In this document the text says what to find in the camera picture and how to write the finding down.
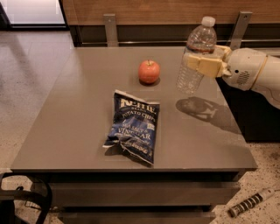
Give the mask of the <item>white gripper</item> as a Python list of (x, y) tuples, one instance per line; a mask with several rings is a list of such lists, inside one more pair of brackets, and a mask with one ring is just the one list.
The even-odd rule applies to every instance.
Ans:
[(218, 59), (190, 54), (187, 57), (186, 65), (207, 77), (216, 78), (223, 75), (222, 79), (230, 87), (243, 91), (252, 88), (267, 58), (264, 52), (249, 48), (232, 51), (226, 45), (216, 45), (215, 52)]

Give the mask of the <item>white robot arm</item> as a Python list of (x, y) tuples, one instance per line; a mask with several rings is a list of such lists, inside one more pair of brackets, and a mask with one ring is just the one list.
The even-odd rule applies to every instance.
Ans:
[(183, 63), (192, 72), (221, 77), (230, 87), (252, 90), (280, 109), (280, 59), (250, 48), (217, 45), (212, 54), (188, 52)]

